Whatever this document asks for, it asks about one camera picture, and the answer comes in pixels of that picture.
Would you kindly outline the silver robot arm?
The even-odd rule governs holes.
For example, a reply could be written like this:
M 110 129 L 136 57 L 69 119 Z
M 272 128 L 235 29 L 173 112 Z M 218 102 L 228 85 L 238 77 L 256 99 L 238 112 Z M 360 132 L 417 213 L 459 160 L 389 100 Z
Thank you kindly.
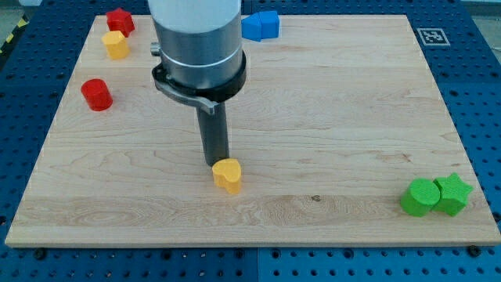
M 156 88 L 213 115 L 246 80 L 240 0 L 149 0 L 157 34 Z

